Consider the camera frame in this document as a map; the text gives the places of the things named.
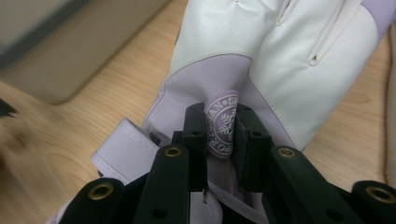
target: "brass screw hole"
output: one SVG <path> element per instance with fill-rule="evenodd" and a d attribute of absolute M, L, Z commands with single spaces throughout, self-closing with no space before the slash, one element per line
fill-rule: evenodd
<path fill-rule="evenodd" d="M 367 187 L 366 192 L 381 203 L 396 203 L 396 196 L 379 187 Z"/>
<path fill-rule="evenodd" d="M 113 184 L 111 184 L 110 182 L 104 182 L 93 187 L 88 193 L 88 196 L 90 197 L 90 199 L 97 201 L 106 198 L 113 191 L 114 191 Z"/>
<path fill-rule="evenodd" d="M 171 147 L 165 150 L 165 155 L 167 157 L 176 157 L 179 156 L 180 154 L 181 154 L 181 150 L 176 147 Z"/>
<path fill-rule="evenodd" d="M 297 154 L 293 150 L 285 148 L 285 147 L 280 148 L 277 151 L 277 153 L 279 153 L 279 155 L 286 157 L 286 158 L 293 158 L 293 157 L 297 156 Z"/>

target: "lavender glove panel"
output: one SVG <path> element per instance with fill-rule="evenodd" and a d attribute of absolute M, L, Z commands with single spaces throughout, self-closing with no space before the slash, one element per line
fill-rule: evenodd
<path fill-rule="evenodd" d="M 129 184 L 149 171 L 157 150 L 138 127 L 123 119 L 91 160 L 104 176 Z"/>
<path fill-rule="evenodd" d="M 361 3 L 373 15 L 378 31 L 378 41 L 396 16 L 395 0 L 363 0 Z"/>
<path fill-rule="evenodd" d="M 207 155 L 207 179 L 219 188 L 244 201 L 244 194 L 239 190 L 238 179 L 231 159 L 219 159 L 212 154 Z"/>
<path fill-rule="evenodd" d="M 167 79 L 151 108 L 143 128 L 170 143 L 173 131 L 183 128 L 185 109 L 189 105 L 214 102 L 220 93 L 239 92 L 239 103 L 252 107 L 273 136 L 276 144 L 294 147 L 271 106 L 252 84 L 248 69 L 251 60 L 241 55 L 220 55 L 192 63 Z"/>
<path fill-rule="evenodd" d="M 229 54 L 192 63 L 169 76 L 143 124 L 148 133 L 156 133 L 162 144 L 170 143 L 173 131 L 183 129 L 187 106 L 210 100 L 221 92 L 238 90 L 248 76 L 251 60 Z"/>

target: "circular emblem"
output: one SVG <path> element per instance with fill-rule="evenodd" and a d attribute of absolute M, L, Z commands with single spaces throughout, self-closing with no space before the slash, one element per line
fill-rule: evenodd
<path fill-rule="evenodd" d="M 233 124 L 238 94 L 229 91 L 205 107 L 207 119 L 208 149 L 217 157 L 226 159 L 233 152 Z"/>

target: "black object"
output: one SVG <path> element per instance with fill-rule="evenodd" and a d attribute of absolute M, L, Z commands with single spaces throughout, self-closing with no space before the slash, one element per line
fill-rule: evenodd
<path fill-rule="evenodd" d="M 1 117 L 12 117 L 12 114 L 17 113 L 17 110 L 14 109 L 11 105 L 7 104 L 5 101 L 0 99 L 0 118 Z"/>
<path fill-rule="evenodd" d="M 91 182 L 61 223 L 189 223 L 190 192 L 207 190 L 204 107 L 187 109 L 184 130 L 159 149 L 147 175 L 125 187 L 108 178 Z M 240 189 L 262 192 L 270 223 L 396 223 L 396 189 L 361 181 L 349 193 L 329 184 L 302 152 L 274 146 L 244 105 L 237 107 L 232 161 Z M 223 223 L 251 223 L 222 207 Z"/>

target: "wooden table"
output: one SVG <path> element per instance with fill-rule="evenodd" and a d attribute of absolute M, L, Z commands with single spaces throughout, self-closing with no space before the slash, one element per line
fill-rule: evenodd
<path fill-rule="evenodd" d="M 90 162 L 118 122 L 142 124 L 169 69 L 186 0 L 173 0 L 71 100 L 48 105 L 0 83 L 20 118 L 0 122 L 0 223 L 44 223 L 97 177 Z M 333 184 L 384 182 L 386 35 L 345 100 L 305 150 Z"/>

